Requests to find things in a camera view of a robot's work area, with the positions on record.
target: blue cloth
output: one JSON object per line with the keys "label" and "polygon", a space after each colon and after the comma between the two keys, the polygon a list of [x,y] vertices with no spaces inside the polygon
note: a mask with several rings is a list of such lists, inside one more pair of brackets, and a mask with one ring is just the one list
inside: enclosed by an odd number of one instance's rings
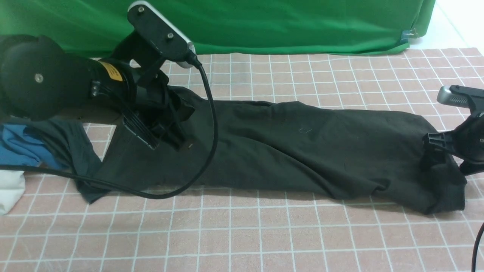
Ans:
{"label": "blue cloth", "polygon": [[58,163],[44,143],[29,128],[20,124],[0,125],[0,164],[66,169]]}

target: white floor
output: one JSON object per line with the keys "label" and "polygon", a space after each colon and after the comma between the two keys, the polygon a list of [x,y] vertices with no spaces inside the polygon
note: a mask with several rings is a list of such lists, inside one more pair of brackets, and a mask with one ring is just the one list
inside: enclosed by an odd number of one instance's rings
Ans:
{"label": "white floor", "polygon": [[411,48],[466,47],[484,54],[484,0],[436,0],[427,34]]}

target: wire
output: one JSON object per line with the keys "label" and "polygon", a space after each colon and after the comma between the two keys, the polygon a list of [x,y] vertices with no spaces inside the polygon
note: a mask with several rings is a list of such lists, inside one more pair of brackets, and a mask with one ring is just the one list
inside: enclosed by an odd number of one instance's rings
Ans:
{"label": "wire", "polygon": [[479,251],[479,243],[484,232],[484,223],[482,224],[479,232],[477,233],[476,242],[474,242],[474,249],[472,250],[472,262],[471,262],[471,272],[476,272],[476,262],[477,262],[477,252]]}
{"label": "wire", "polygon": [[42,167],[36,167],[36,166],[14,166],[14,165],[0,165],[0,170],[10,170],[10,171],[26,171],[26,172],[36,172],[36,173],[43,173],[43,174],[49,174],[49,175],[55,175],[59,177],[64,177],[64,178],[69,178],[77,181],[84,181],[88,183],[93,183],[97,185],[101,185],[104,187],[108,187],[111,190],[115,191],[120,191],[123,193],[135,195],[135,196],[140,196],[148,199],[166,199],[170,197],[174,197],[176,195],[179,195],[183,193],[186,189],[190,188],[199,178],[200,176],[207,170],[209,167],[210,163],[213,160],[213,157],[215,156],[215,152],[217,150],[217,145],[218,145],[218,121],[217,121],[217,114],[215,111],[215,103],[213,101],[212,97],[212,92],[210,90],[210,84],[209,80],[207,78],[207,74],[205,73],[205,69],[203,69],[202,64],[198,61],[197,56],[190,51],[190,59],[189,62],[195,66],[200,71],[200,75],[202,77],[203,81],[203,86],[205,87],[205,92],[207,94],[207,99],[210,105],[210,111],[212,112],[212,122],[213,122],[213,142],[212,142],[212,148],[210,150],[210,153],[205,160],[204,165],[202,168],[198,171],[198,173],[184,186],[180,187],[179,189],[172,191],[167,194],[162,194],[162,195],[156,195],[156,194],[149,194],[149,193],[144,193],[141,191],[133,190],[129,187],[114,184],[108,181],[103,181],[99,179],[94,179],[86,176],[80,176],[72,173],[67,173],[67,172],[62,172],[59,170],[54,170],[54,169],[49,169],[49,168],[42,168]]}

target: screw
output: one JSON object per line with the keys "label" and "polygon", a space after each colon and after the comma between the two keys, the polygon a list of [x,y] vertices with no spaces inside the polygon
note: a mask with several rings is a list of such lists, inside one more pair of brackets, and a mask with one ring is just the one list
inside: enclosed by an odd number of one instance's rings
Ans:
{"label": "screw", "polygon": [[35,74],[34,79],[37,83],[42,83],[44,81],[44,76],[42,74]]}
{"label": "screw", "polygon": [[91,88],[91,94],[92,94],[92,96],[97,96],[99,94],[99,87],[98,86],[93,86]]}

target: green curtain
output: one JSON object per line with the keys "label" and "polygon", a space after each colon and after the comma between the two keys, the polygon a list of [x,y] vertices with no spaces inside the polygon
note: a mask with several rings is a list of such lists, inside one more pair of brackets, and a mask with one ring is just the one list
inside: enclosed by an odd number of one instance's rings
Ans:
{"label": "green curtain", "polygon": [[[132,31],[134,0],[2,0],[0,34],[46,35],[101,57]],[[378,54],[425,35],[435,0],[152,0],[199,54]]]}

